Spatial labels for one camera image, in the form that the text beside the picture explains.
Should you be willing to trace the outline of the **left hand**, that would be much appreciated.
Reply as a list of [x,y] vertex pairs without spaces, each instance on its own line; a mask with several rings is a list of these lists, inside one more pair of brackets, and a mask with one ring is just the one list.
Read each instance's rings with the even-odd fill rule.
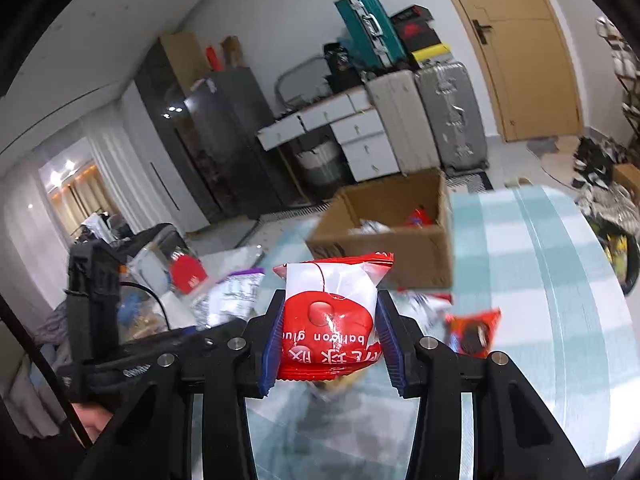
[[72,407],[92,442],[102,434],[113,416],[98,404],[73,403]]

